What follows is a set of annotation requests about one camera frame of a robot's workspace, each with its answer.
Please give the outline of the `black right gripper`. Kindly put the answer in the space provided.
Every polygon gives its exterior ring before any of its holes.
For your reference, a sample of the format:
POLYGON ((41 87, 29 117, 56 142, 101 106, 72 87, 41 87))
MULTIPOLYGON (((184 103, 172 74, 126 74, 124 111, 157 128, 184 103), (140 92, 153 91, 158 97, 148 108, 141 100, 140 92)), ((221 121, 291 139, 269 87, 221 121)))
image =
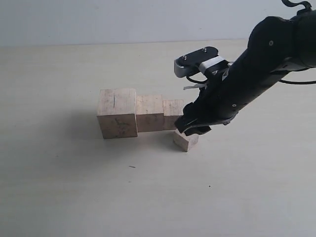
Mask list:
POLYGON ((186 136, 204 135, 211 131, 212 125, 228 125, 236 116, 237 112, 229 112, 221 115, 220 109, 225 106, 220 103, 227 96, 224 95, 232 85, 228 85, 229 76, 233 76, 241 69, 239 61, 229 62, 228 67, 221 70, 212 71, 208 69, 203 75, 206 80, 196 82, 200 85, 198 98, 184 107, 184 115, 180 116, 174 125, 180 134, 186 136))

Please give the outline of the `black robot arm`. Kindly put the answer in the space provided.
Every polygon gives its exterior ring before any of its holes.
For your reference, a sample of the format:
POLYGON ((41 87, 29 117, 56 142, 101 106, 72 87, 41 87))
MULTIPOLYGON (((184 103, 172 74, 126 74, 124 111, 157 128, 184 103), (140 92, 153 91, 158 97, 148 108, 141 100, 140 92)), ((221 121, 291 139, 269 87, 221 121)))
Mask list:
POLYGON ((214 125, 228 125, 237 114, 291 72, 316 66, 316 11, 306 1, 290 19, 268 16, 252 30, 245 51, 234 61, 221 57, 217 48, 203 47, 174 61, 179 78, 195 80, 195 101, 175 121, 186 136, 203 135, 214 125))

